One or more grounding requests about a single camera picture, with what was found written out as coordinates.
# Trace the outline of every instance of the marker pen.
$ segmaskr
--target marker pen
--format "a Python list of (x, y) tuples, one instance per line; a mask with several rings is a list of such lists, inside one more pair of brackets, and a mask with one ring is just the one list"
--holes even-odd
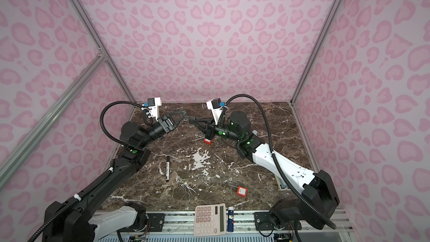
[(169, 173), (170, 173), (170, 156), (167, 156), (167, 160), (166, 160), (166, 182), (169, 182)]

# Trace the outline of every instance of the blue glue stick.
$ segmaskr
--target blue glue stick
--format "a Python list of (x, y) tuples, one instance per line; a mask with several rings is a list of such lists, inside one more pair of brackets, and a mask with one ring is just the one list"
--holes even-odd
[(228, 225), (227, 225), (227, 232), (232, 233), (233, 232), (233, 216), (234, 216), (234, 207), (228, 207)]

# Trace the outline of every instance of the brown marble surface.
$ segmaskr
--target brown marble surface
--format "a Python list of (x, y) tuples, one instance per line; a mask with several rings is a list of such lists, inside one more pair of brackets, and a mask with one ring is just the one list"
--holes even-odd
[[(273, 147), (297, 164), (311, 169), (293, 114), (288, 103), (261, 104), (271, 124)], [(211, 117), (206, 104), (164, 104), (160, 115), (185, 109), (187, 115)], [(267, 140), (261, 113), (255, 103), (230, 103), (230, 112), (242, 110), (251, 121), (251, 129)], [(143, 123), (140, 112), (133, 120)], [(282, 197), (293, 198), (291, 191), (280, 191), (273, 173), (241, 159), (219, 137), (211, 145), (203, 143), (199, 130), (188, 122), (163, 139), (147, 146), (152, 151), (146, 165), (101, 205), (102, 210), (115, 210), (125, 202), (137, 202), (148, 210), (194, 210), (197, 205), (225, 203), (236, 209), (269, 209)], [(170, 181), (166, 182), (166, 155), (170, 155)], [(228, 181), (248, 188), (246, 197), (236, 194)]]

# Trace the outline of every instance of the diagonal metal beam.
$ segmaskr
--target diagonal metal beam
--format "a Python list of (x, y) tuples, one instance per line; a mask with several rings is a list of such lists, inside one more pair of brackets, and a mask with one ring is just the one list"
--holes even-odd
[(61, 98), (40, 119), (39, 123), (31, 130), (25, 140), (10, 153), (10, 157), (0, 168), (0, 191), (27, 160), (35, 147), (46, 136), (51, 127), (61, 117), (64, 111), (66, 111), (75, 97), (81, 92), (94, 73), (99, 69), (99, 66), (105, 61), (106, 57), (104, 54), (97, 55), (89, 67), (85, 69), (85, 71), (73, 82)]
[(123, 77), (121, 76), (120, 72), (118, 71), (118, 68), (116, 67), (112, 57), (110, 56), (108, 50), (106, 49), (105, 45), (103, 44), (103, 41), (101, 40), (101, 37), (99, 33), (97, 32), (94, 24), (91, 21), (91, 18), (89, 17), (87, 11), (83, 7), (80, 0), (69, 0), (70, 4), (72, 5), (73, 9), (75, 10), (76, 14), (78, 15), (79, 19), (81, 20), (83, 26), (88, 31), (89, 36), (91, 37), (92, 41), (95, 43), (97, 48), (100, 52), (103, 52), (107, 56), (107, 62), (110, 70), (114, 74), (114, 77), (120, 84), (121, 88), (123, 89), (124, 93), (127, 95), (127, 98), (129, 101), (132, 101), (136, 103), (136, 99), (134, 98), (132, 92), (130, 91), (130, 88), (128, 88), (127, 84), (125, 83)]
[(293, 104), (296, 102), (296, 100), (298, 99), (298, 97), (300, 95), (300, 92), (304, 86), (306, 78), (309, 75), (309, 72), (311, 71), (312, 66), (315, 63), (321, 48), (323, 47), (325, 38), (329, 34), (330, 28), (331, 28), (333, 22), (335, 21), (336, 16), (340, 11), (341, 5), (343, 2), (344, 2), (344, 0), (333, 0), (333, 2), (331, 3), (331, 6), (329, 8), (329, 12), (327, 13), (327, 16), (324, 20), (324, 23), (322, 24), (320, 34), (318, 35), (316, 42), (315, 42), (315, 45), (312, 48), (312, 51), (310, 52), (309, 59), (306, 62), (306, 66), (303, 70), (303, 73), (302, 73), (300, 79), (299, 79), (297, 88), (294, 91), (293, 97), (291, 99), (291, 102)]

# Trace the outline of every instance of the pink wallpaper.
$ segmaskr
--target pink wallpaper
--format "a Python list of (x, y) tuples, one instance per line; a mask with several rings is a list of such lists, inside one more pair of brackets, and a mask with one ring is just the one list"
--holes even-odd
[(96, 54), (67, 0), (0, 0), (0, 166)]
[(289, 100), (332, 0), (82, 0), (139, 101)]
[(430, 0), (345, 0), (298, 101), (363, 242), (430, 241)]
[[(104, 171), (115, 142), (100, 129), (101, 110), (125, 99), (112, 73), (102, 65), (0, 192), (0, 240), (26, 241), (43, 222), (45, 209), (82, 190)], [(113, 106), (107, 130), (118, 136), (131, 109)]]

